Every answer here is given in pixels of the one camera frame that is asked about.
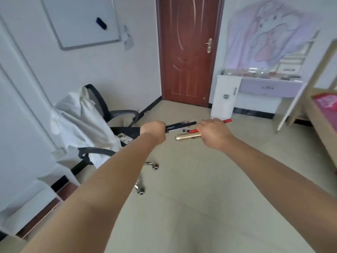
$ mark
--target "door frame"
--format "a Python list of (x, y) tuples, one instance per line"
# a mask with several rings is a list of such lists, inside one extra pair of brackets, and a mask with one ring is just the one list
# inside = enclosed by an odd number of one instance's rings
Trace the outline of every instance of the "door frame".
[[(220, 28), (221, 28), (221, 19), (222, 19), (222, 13), (223, 13), (223, 6), (224, 6), (225, 0), (219, 0), (218, 5), (218, 11), (216, 16), (216, 24), (215, 24), (215, 34), (212, 42), (212, 51), (211, 51), (211, 63), (210, 63), (210, 72), (208, 76), (208, 86), (207, 86), (207, 98), (205, 98), (203, 107), (208, 107), (209, 98), (211, 94), (211, 86), (212, 86), (212, 80), (213, 80), (213, 73), (214, 73), (214, 65), (215, 65), (215, 58), (216, 58), (216, 51), (218, 49), (218, 42), (219, 42), (219, 34), (220, 34)], [(156, 10), (157, 10), (157, 27), (158, 27), (158, 45), (159, 45), (159, 67), (160, 67), (160, 84), (161, 84), (161, 95), (162, 99), (165, 100), (165, 91), (163, 90), (163, 54), (162, 54), (162, 37), (161, 37), (161, 14), (160, 14), (160, 0), (156, 0)]]

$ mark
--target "bed frame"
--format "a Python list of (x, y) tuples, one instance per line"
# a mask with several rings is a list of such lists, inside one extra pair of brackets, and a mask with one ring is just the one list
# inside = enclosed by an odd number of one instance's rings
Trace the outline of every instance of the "bed frame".
[(314, 87), (336, 51), (337, 39), (332, 41), (331, 45), (327, 49), (324, 57), (316, 68), (306, 89), (304, 90), (300, 100), (298, 101), (293, 112), (291, 113), (287, 123), (288, 125), (293, 124), (301, 111), (304, 111), (305, 114), (308, 116), (308, 119), (312, 123), (313, 127), (315, 128), (319, 138), (322, 140), (332, 161), (337, 167), (337, 132), (334, 130), (330, 122), (325, 118), (324, 114), (320, 111), (316, 103), (311, 98), (312, 96), (321, 93), (337, 93), (337, 90), (335, 89), (337, 87), (337, 76), (328, 89), (319, 89)]

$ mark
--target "office chair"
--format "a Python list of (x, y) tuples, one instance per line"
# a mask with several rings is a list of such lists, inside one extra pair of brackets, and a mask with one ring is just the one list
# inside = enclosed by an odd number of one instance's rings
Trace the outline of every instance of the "office chair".
[[(99, 114), (103, 117), (104, 121), (108, 123), (113, 118), (116, 118), (120, 115), (125, 114), (134, 114), (134, 118), (131, 124), (128, 127), (111, 127), (112, 132), (115, 135), (119, 135), (120, 133), (124, 133), (125, 135), (131, 137), (132, 139), (137, 138), (140, 135), (140, 127), (132, 127), (139, 119), (139, 113), (135, 110), (116, 110), (116, 111), (109, 111), (106, 102), (104, 101), (101, 94), (98, 90), (92, 85), (88, 84), (85, 86), (88, 90), (89, 98), (95, 102), (95, 108), (99, 112)], [(82, 147), (78, 148), (78, 157), (86, 161), (88, 165), (93, 165), (89, 159), (90, 153), (98, 153), (98, 154), (105, 154), (108, 156), (112, 156), (115, 154), (114, 151), (96, 147)], [(150, 165), (154, 170), (159, 168), (158, 164), (152, 162), (145, 162), (144, 165)], [(142, 184), (141, 176), (138, 177), (137, 183), (135, 184), (135, 189), (139, 195), (143, 195), (145, 192), (144, 186)]]

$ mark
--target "hand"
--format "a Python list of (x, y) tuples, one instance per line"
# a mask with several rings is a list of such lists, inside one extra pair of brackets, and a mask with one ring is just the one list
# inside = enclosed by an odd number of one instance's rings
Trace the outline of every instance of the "hand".
[(197, 123), (196, 129), (200, 132), (205, 145), (216, 150), (222, 150), (225, 144), (234, 138), (226, 124), (217, 118), (202, 120)]
[(166, 124), (162, 121), (152, 121), (141, 126), (141, 135), (149, 134), (156, 140), (157, 145), (166, 140), (165, 135)]

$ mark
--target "vanity table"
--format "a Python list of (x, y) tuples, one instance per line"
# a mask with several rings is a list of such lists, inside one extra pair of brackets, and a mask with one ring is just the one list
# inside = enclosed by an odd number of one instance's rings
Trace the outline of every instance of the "vanity table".
[(306, 86), (306, 82), (301, 79), (284, 80), (283, 78), (282, 75), (270, 78), (240, 76), (239, 74), (218, 75), (211, 118), (230, 119), (238, 92), (282, 97), (273, 118), (274, 130), (278, 132)]

